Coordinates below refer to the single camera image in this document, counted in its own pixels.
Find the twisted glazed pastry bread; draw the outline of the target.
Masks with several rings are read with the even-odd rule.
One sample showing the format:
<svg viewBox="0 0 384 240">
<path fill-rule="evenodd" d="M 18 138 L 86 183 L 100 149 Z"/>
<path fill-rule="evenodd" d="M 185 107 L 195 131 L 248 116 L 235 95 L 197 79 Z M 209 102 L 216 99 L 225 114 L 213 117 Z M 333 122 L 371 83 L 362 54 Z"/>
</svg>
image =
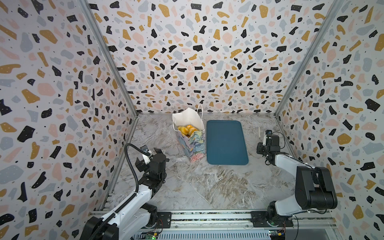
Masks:
<svg viewBox="0 0 384 240">
<path fill-rule="evenodd" d="M 184 126 L 178 126 L 178 130 L 184 135 L 188 136 L 189 135 L 189 129 Z"/>
</svg>

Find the small striped bun top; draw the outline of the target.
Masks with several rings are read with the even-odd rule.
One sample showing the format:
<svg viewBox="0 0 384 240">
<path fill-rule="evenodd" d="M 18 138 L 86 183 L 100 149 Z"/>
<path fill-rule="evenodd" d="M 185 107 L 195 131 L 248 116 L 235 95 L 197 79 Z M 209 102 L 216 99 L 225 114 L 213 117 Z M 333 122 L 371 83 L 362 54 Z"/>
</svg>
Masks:
<svg viewBox="0 0 384 240">
<path fill-rule="evenodd" d="M 188 136 L 191 136 L 195 131 L 198 131 L 198 129 L 192 125 L 188 125 L 186 126 L 186 128 L 188 130 L 188 133 L 187 133 Z"/>
</svg>

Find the floral paper bag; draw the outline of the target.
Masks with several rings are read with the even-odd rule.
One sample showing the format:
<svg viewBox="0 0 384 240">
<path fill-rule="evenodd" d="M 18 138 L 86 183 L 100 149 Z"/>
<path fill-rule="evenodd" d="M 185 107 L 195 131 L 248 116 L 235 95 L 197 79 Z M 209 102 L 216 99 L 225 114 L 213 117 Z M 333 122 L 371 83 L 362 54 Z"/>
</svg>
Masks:
<svg viewBox="0 0 384 240">
<path fill-rule="evenodd" d="M 203 114 L 201 104 L 196 110 L 187 108 L 180 113 L 172 114 L 173 129 L 177 140 L 192 163 L 201 160 L 206 154 Z"/>
</svg>

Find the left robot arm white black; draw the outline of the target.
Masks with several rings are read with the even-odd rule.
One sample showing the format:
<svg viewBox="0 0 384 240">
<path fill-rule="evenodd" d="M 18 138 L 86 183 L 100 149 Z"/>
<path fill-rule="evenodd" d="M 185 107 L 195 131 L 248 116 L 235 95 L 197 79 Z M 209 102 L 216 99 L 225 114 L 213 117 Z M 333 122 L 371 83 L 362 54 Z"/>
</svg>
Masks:
<svg viewBox="0 0 384 240">
<path fill-rule="evenodd" d="M 157 207 L 149 201 L 165 183 L 166 163 L 169 159 L 160 150 L 150 161 L 137 160 L 136 166 L 144 174 L 139 189 L 102 217 L 91 217 L 81 233 L 81 240 L 129 240 L 142 228 L 156 228 Z"/>
</svg>

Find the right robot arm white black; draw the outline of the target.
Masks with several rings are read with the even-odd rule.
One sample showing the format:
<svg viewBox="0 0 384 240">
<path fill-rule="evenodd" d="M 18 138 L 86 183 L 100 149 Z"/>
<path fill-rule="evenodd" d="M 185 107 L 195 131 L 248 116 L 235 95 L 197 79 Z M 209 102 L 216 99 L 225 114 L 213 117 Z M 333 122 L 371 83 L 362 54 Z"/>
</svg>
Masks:
<svg viewBox="0 0 384 240">
<path fill-rule="evenodd" d="M 251 223 L 255 228 L 292 227 L 292 217 L 304 212 L 325 214 L 338 205 L 331 172 L 325 167 L 313 167 L 282 151 L 280 137 L 267 130 L 257 153 L 273 165 L 291 174 L 295 179 L 295 192 L 283 200 L 272 201 L 266 211 L 252 211 Z"/>
</svg>

